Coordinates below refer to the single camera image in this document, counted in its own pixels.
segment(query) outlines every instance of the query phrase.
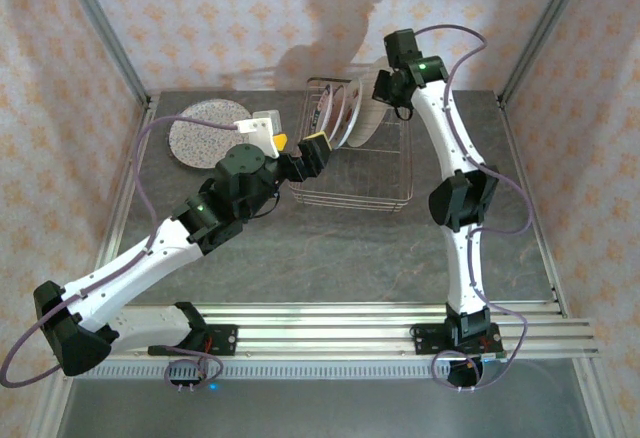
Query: round granite plate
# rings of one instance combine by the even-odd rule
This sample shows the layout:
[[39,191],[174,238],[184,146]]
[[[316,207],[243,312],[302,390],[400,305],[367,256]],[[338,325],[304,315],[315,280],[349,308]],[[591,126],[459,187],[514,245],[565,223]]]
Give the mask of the round granite plate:
[[[251,118],[251,113],[244,106],[229,100],[202,101],[180,115],[223,125]],[[237,131],[176,121],[169,129],[168,141],[169,149],[178,161],[192,168],[210,169],[225,157],[230,148],[244,143],[244,138]]]

